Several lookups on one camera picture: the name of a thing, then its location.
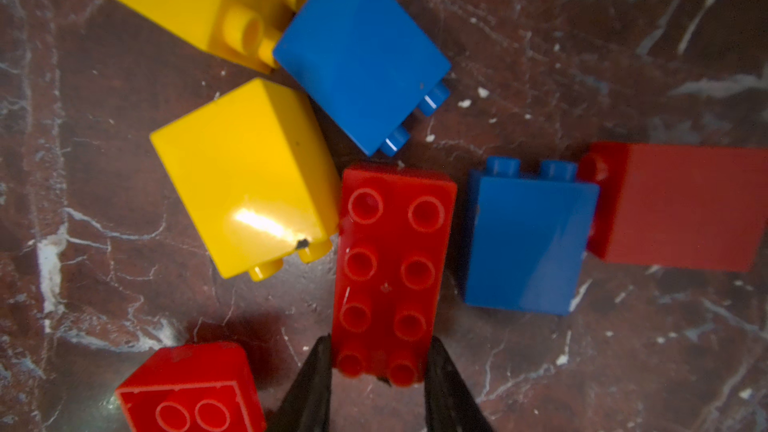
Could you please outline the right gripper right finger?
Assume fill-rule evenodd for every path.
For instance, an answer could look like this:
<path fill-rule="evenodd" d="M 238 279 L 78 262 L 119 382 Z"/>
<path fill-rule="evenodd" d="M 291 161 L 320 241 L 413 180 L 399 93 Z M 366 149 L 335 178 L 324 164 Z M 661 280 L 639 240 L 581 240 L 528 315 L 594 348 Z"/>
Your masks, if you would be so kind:
<path fill-rule="evenodd" d="M 437 336 L 427 354 L 424 396 L 429 432 L 493 430 Z"/>

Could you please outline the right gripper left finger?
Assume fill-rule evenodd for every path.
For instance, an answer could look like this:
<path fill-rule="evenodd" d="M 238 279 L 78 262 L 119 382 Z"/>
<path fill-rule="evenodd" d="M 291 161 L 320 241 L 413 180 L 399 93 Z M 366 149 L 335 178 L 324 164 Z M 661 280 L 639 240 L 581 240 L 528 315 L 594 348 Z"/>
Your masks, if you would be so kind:
<path fill-rule="evenodd" d="M 331 385 L 331 336 L 326 334 L 315 342 L 266 431 L 328 432 Z"/>

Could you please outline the long red brick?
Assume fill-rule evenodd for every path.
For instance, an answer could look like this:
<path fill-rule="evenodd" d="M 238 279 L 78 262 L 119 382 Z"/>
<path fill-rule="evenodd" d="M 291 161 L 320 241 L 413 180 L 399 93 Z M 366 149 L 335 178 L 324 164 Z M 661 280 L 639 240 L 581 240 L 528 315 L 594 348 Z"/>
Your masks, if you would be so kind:
<path fill-rule="evenodd" d="M 369 162 L 344 170 L 331 331 L 343 375 L 423 381 L 456 196 L 439 172 Z"/>

